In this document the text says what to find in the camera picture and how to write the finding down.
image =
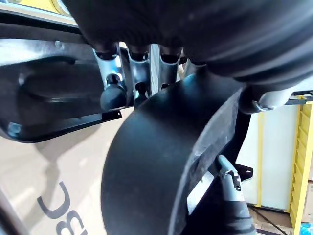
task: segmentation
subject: yellow shelf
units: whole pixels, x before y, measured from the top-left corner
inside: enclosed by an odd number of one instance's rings
[[[289,214],[294,235],[299,235],[313,149],[312,104],[298,107],[294,157],[291,171]]]

